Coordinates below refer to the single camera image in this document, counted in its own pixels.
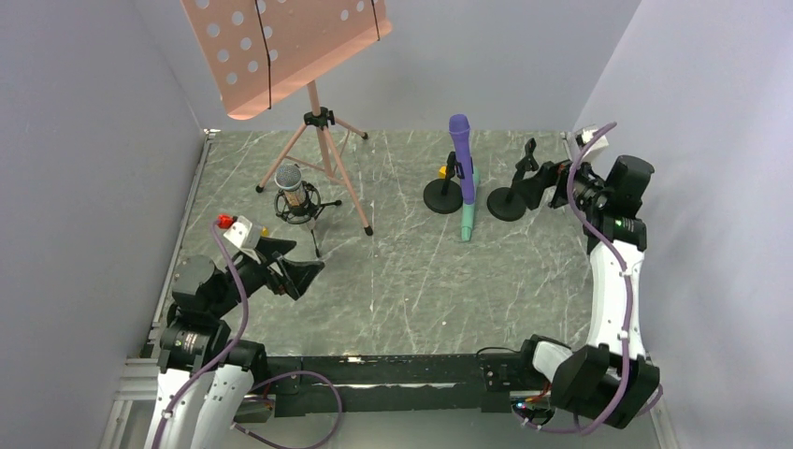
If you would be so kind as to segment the black tripod shock mount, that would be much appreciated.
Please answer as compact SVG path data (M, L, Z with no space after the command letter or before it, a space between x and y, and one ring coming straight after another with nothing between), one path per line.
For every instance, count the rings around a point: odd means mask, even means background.
M323 202L317 188L306 181L294 190L280 188L274 198L275 215L289 225L304 226L310 232L317 257L322 255L315 234L316 222L326 208L341 205L341 200Z

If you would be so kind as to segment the glitter silver microphone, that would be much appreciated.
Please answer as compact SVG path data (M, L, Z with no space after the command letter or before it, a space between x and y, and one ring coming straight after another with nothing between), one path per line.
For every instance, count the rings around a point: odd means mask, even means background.
M302 172L297 165L283 164L277 168L275 183L283 193L287 205L296 215L303 215L309 201Z

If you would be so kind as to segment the teal microphone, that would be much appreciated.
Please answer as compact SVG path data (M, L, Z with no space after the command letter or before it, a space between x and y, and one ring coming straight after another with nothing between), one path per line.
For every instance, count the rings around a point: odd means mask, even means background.
M471 240L474 229L477 189L480 183L479 170L474 167L472 174L460 181L462 189L462 215L461 215L461 239L465 242Z

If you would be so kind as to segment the purple microphone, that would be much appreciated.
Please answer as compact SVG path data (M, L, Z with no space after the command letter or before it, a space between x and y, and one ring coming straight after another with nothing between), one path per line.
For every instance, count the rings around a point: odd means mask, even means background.
M470 125L465 114L455 114L449 119L449 133L454 145L456 172L460 180L462 198L465 205L473 205L476 200L477 182L470 147Z

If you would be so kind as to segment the black round-base mic stand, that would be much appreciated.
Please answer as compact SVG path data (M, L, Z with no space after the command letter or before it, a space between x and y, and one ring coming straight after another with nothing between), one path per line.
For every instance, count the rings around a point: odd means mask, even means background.
M454 180L456 178L455 152L449 152L446 159L447 180L435 179L429 182L423 191L425 205L438 214L451 214L463 205L462 189Z

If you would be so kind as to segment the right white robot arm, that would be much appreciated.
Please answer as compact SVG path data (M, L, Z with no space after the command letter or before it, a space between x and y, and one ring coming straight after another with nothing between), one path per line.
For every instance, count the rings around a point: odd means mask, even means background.
M606 178L588 163L546 162L519 181L531 210L547 189L556 209L570 206L583 217L593 277L592 315L584 345L532 336L521 348L523 364L550 384L550 405L590 419L593 426L626 427L660 386L660 370L645 352L638 317L639 281L647 228L637 214L654 167L620 155Z

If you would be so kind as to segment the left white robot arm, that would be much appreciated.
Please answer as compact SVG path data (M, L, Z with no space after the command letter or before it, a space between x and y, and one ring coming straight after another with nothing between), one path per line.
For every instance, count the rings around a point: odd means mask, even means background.
M264 344L233 335L224 316L266 288L300 299L322 261L287 258L296 242L262 237L221 269L208 256L182 261L159 340L156 407L145 447L216 448L255 383L270 374Z

